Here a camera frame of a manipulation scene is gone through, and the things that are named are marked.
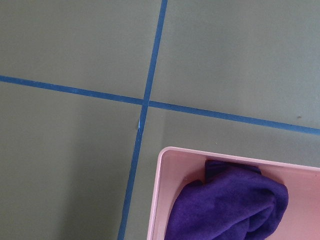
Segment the purple cloth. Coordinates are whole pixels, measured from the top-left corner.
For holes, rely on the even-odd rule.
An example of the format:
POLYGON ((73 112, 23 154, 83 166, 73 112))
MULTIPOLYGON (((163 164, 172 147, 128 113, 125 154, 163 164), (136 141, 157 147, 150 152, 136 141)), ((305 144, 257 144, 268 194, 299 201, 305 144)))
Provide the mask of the purple cloth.
POLYGON ((265 240, 289 203, 285 185, 258 167, 207 160, 205 181, 183 187, 168 219, 166 240, 265 240))

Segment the pink plastic box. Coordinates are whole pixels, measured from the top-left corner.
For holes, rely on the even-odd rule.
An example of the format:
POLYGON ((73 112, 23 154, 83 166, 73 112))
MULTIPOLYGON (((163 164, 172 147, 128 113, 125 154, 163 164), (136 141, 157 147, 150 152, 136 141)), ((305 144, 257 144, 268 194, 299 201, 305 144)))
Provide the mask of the pink plastic box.
POLYGON ((163 240, 172 206, 183 187, 205 180, 205 162, 217 160, 256 166, 261 173, 287 187, 289 202, 270 240, 318 240, 320 238, 320 170, 241 156, 166 147, 157 159, 147 232, 149 240, 163 240))

